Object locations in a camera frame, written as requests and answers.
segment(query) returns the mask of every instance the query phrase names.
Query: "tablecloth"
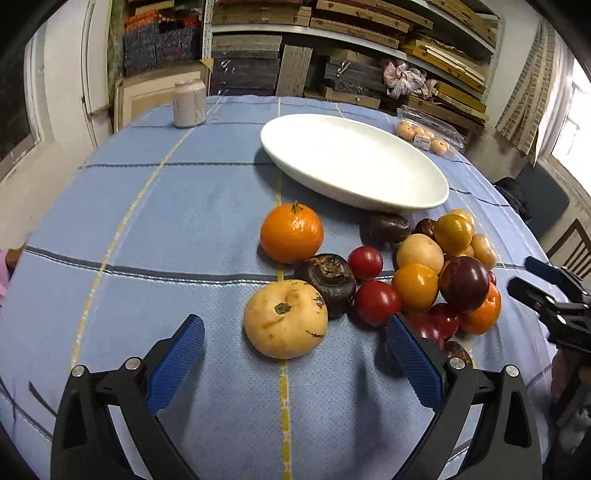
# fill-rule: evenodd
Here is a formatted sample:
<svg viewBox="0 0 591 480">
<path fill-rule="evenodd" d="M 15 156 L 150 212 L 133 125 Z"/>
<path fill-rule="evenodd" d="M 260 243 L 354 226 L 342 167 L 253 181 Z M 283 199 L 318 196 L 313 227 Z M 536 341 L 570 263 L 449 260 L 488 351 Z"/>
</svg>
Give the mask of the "tablecloth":
<svg viewBox="0 0 591 480">
<path fill-rule="evenodd" d="M 207 104 L 207 122 L 194 129 L 174 127 L 171 105 L 137 118 L 90 156 L 41 221 L 0 316 L 0 420 L 47 479 L 54 415 L 70 368 L 117 368 L 195 313 L 206 327 L 203 355 L 159 417 L 201 479 L 390 479 L 433 412 L 385 360 L 383 336 L 344 317 L 330 322 L 311 354 L 282 363 L 257 355 L 241 322 L 250 296 L 291 271 L 278 271 L 259 248 L 261 223 L 275 205 L 298 200 L 313 208 L 324 225 L 321 252 L 345 258 L 360 245 L 359 221 L 367 215 L 281 174 L 261 147 L 262 126 L 292 113 L 343 116 L 387 131 L 398 120 L 301 98 L 213 96 Z M 564 297 L 520 266 L 527 255 L 547 258 L 480 172 L 460 154 L 427 155 L 447 177 L 450 196 L 408 217 L 414 224 L 465 208 L 490 238 L 502 314 L 490 332 L 463 343 L 477 368 L 519 367 L 545 454 L 554 350 L 535 313 L 509 298 L 506 283 L 517 275 Z M 391 254 L 384 251 L 384 259 L 387 280 Z M 474 408 L 446 475 L 467 449 Z M 131 465 L 149 478 L 120 412 L 112 414 Z"/>
</svg>

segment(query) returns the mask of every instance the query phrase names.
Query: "metal screw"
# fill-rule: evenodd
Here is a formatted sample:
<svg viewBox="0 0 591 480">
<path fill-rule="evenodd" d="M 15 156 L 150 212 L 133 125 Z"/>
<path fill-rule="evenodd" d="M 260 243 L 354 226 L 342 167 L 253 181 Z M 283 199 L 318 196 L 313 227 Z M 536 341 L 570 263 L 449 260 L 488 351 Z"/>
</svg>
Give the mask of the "metal screw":
<svg viewBox="0 0 591 480">
<path fill-rule="evenodd" d="M 72 376 L 73 377 L 81 377 L 82 374 L 84 374 L 84 365 L 76 365 L 73 369 L 72 369 Z"/>
<path fill-rule="evenodd" d="M 455 368 L 456 370 L 461 370 L 466 366 L 466 362 L 456 356 L 449 359 L 449 364 L 452 366 L 452 368 Z"/>
<path fill-rule="evenodd" d="M 133 356 L 127 359 L 127 361 L 125 362 L 125 368 L 127 370 L 137 370 L 141 364 L 142 361 L 136 356 Z"/>
<path fill-rule="evenodd" d="M 517 375 L 519 375 L 519 369 L 515 365 L 507 365 L 505 371 L 507 372 L 507 375 L 509 375 L 510 377 L 516 377 Z"/>
</svg>

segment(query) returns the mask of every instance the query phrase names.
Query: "patterned curtain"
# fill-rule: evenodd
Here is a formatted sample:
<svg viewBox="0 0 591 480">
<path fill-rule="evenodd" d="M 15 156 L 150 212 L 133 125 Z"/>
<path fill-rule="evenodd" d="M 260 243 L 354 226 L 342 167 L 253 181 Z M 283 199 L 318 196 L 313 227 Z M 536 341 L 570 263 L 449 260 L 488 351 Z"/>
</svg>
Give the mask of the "patterned curtain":
<svg viewBox="0 0 591 480">
<path fill-rule="evenodd" d="M 528 157 L 535 156 L 538 126 L 548 103 L 555 47 L 556 31 L 542 19 L 519 81 L 496 125 L 496 129 Z"/>
</svg>

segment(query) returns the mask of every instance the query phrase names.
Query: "cherry tomato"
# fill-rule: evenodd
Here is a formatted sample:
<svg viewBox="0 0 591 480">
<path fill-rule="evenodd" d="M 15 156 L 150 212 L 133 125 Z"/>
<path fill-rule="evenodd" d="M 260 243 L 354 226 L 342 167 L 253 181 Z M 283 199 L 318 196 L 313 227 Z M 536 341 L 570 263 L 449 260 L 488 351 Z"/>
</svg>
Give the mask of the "cherry tomato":
<svg viewBox="0 0 591 480">
<path fill-rule="evenodd" d="M 439 334 L 439 330 L 433 323 L 433 318 L 428 313 L 406 313 L 404 318 L 416 335 L 429 339 L 439 348 L 443 348 L 443 337 Z"/>
<path fill-rule="evenodd" d="M 347 260 L 353 275 L 359 280 L 373 280 L 382 271 L 384 259 L 373 247 L 359 247 L 351 252 Z"/>
<path fill-rule="evenodd" d="M 496 275 L 492 272 L 492 270 L 488 271 L 488 278 L 493 285 L 496 285 Z"/>
<path fill-rule="evenodd" d="M 448 303 L 437 303 L 427 313 L 445 342 L 453 337 L 460 327 L 459 312 Z"/>
<path fill-rule="evenodd" d="M 361 319 L 372 327 L 383 327 L 402 308 L 400 295 L 389 284 L 371 280 L 355 294 L 355 309 Z"/>
</svg>

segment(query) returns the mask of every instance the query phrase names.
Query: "plate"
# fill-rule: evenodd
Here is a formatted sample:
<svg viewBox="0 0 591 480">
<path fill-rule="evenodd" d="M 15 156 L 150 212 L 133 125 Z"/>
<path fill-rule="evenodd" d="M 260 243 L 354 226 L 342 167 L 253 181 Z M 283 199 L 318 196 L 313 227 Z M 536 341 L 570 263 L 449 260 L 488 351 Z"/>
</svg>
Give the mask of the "plate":
<svg viewBox="0 0 591 480">
<path fill-rule="evenodd" d="M 447 200 L 441 170 L 418 148 L 372 125 L 315 113 L 277 117 L 261 130 L 273 162 L 302 185 L 365 210 L 426 210 Z"/>
</svg>

